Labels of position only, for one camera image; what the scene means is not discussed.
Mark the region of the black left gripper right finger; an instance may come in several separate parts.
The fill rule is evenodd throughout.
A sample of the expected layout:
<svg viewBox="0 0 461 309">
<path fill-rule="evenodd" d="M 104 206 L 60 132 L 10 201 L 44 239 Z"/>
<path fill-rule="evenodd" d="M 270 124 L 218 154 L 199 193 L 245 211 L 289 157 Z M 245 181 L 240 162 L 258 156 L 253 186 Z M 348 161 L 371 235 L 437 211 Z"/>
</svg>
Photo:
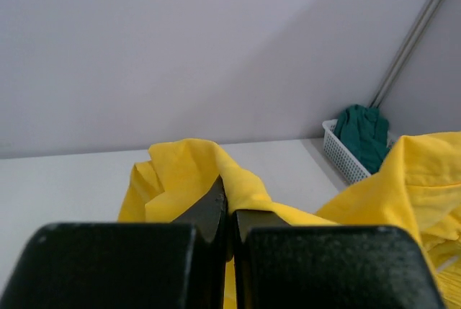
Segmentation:
<svg viewBox="0 0 461 309">
<path fill-rule="evenodd" d="M 443 308 L 414 239 L 390 225 L 291 226 L 233 214 L 239 308 Z"/>
</svg>

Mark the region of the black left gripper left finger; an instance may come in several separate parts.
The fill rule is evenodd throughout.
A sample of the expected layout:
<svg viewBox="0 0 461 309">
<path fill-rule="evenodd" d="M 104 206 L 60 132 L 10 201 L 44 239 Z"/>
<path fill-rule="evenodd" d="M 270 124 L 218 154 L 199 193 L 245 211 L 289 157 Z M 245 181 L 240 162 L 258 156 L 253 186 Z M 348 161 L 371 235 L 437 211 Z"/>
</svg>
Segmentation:
<svg viewBox="0 0 461 309">
<path fill-rule="evenodd" d="M 52 223 L 29 239 L 3 308 L 221 308 L 223 182 L 171 223 Z"/>
</svg>

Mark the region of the yellow shorts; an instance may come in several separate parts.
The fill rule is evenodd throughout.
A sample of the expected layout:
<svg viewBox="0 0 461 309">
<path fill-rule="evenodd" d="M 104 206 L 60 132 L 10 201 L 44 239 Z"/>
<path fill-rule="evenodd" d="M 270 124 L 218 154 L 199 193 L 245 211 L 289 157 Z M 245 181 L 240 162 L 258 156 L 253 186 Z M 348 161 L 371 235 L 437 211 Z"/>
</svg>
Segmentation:
<svg viewBox="0 0 461 309">
<path fill-rule="evenodd" d="M 221 179 L 228 208 L 223 306 L 237 306 L 233 214 L 273 212 L 291 226 L 390 225 L 417 243 L 444 301 L 460 306 L 460 134 L 404 135 L 380 170 L 351 185 L 316 214 L 271 199 L 262 180 L 217 143 L 185 139 L 149 148 L 134 165 L 118 220 L 171 223 Z"/>
</svg>

